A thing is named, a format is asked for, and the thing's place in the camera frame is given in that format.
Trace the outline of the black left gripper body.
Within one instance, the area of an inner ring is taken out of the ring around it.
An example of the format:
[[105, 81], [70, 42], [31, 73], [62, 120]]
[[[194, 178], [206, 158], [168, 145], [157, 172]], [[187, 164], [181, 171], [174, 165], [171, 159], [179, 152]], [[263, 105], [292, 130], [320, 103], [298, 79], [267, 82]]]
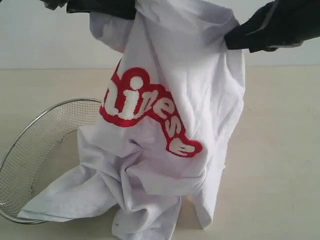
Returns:
[[42, 0], [47, 9], [54, 11], [66, 5], [68, 14], [101, 13], [113, 17], [134, 20], [136, 16], [135, 0]]

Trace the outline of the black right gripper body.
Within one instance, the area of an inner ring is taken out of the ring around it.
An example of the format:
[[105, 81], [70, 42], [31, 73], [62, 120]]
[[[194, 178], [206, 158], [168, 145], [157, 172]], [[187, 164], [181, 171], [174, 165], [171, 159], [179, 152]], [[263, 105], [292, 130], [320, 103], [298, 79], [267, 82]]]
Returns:
[[276, 0], [261, 26], [247, 34], [256, 41], [251, 52], [295, 48], [320, 36], [318, 0]]

